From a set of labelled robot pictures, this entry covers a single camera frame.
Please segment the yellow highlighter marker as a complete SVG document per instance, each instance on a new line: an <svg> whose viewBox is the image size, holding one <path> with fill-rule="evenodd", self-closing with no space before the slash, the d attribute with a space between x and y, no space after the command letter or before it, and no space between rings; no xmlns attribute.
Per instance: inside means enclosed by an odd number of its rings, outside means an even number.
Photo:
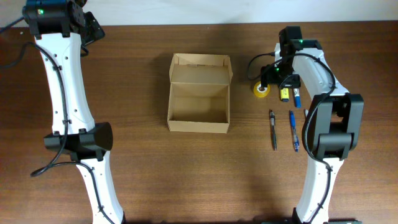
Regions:
<svg viewBox="0 0 398 224"><path fill-rule="evenodd" d="M289 101L289 89L288 88L282 88L280 90L280 100L282 102L288 102Z"/></svg>

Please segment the open cardboard box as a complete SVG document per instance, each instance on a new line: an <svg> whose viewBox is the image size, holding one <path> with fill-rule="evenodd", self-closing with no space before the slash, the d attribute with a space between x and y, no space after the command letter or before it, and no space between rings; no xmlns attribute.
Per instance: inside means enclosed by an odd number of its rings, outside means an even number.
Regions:
<svg viewBox="0 0 398 224"><path fill-rule="evenodd" d="M169 77L169 131L228 132L233 77L228 55L174 54Z"/></svg>

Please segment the black clear retractable pen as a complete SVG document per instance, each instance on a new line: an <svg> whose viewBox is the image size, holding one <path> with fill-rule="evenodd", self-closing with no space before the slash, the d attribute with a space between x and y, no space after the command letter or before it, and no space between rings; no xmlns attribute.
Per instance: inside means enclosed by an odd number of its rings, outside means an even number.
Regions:
<svg viewBox="0 0 398 224"><path fill-rule="evenodd" d="M271 138L273 149L277 150L277 135L275 131L275 114L272 110L269 112L270 124L271 124Z"/></svg>

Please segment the blue whiteboard marker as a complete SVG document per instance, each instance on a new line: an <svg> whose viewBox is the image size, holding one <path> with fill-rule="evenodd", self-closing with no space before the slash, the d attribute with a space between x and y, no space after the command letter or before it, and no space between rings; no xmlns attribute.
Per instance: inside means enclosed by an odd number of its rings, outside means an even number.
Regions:
<svg viewBox="0 0 398 224"><path fill-rule="evenodd" d="M298 88L293 89L294 93L294 102L295 102L295 107L300 108L301 107L301 98L300 98L300 92Z"/></svg>

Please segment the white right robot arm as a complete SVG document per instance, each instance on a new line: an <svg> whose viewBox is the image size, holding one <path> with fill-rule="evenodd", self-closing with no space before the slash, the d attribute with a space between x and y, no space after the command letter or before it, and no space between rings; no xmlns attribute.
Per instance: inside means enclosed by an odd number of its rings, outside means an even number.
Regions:
<svg viewBox="0 0 398 224"><path fill-rule="evenodd" d="M319 41L304 39L299 26L279 32L271 52L272 64L262 67L254 87L265 96L271 84L280 89L304 85L312 99L302 129L302 146L308 155L302 196L291 223L329 223L329 203L336 176L348 154L356 147L364 100L351 94L335 77Z"/></svg>

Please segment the clear yellow tape roll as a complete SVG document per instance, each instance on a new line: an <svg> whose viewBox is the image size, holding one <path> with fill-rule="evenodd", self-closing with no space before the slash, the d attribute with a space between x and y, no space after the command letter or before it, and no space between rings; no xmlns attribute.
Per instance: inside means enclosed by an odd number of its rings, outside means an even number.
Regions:
<svg viewBox="0 0 398 224"><path fill-rule="evenodd" d="M257 82L254 85L253 93L257 98L265 98L271 91L271 86L262 86L261 82Z"/></svg>

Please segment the blue clear retractable pen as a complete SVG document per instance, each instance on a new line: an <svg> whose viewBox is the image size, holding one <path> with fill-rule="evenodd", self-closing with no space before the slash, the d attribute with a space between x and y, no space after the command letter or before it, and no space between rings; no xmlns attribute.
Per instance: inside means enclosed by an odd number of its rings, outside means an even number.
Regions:
<svg viewBox="0 0 398 224"><path fill-rule="evenodd" d="M294 112L292 110L289 111L289 118L290 118L290 126L292 129L292 135L293 135L294 150L295 150L295 152L298 152L300 143L299 143L299 138L297 136L295 116L294 116Z"/></svg>

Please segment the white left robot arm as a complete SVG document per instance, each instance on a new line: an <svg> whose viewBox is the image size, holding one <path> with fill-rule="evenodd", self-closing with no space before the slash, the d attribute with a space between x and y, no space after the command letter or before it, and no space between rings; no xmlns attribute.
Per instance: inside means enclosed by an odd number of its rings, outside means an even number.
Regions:
<svg viewBox="0 0 398 224"><path fill-rule="evenodd" d="M112 127L96 123L85 94L81 58L87 45L102 39L104 30L91 12L84 12L85 1L28 0L22 15L34 36L33 46L43 58L52 101L52 132L44 137L45 147L55 157L33 177L54 167L64 166L58 159L70 156L68 164L80 171L93 212L93 223L125 223L110 169L113 147Z"/></svg>

